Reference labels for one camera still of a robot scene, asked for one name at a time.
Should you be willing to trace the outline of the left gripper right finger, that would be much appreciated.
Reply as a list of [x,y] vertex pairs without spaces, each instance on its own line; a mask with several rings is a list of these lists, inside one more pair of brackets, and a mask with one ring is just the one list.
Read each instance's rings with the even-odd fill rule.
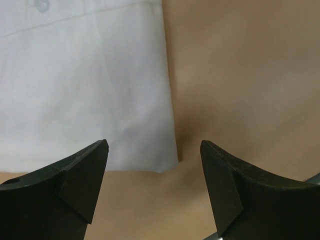
[[279,176],[208,140],[200,155],[217,239],[319,239],[319,175],[305,181]]

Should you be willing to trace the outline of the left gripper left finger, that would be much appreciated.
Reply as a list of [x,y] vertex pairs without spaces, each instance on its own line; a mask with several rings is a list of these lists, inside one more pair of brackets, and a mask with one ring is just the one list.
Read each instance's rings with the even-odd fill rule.
[[105,139],[0,185],[2,240],[82,240],[92,223],[109,146]]

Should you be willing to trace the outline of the white long sleeve shirt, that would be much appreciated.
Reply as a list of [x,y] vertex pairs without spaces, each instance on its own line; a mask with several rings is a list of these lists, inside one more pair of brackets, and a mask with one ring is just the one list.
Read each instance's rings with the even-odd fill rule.
[[102,139],[109,171],[178,164],[162,2],[1,1],[1,171]]

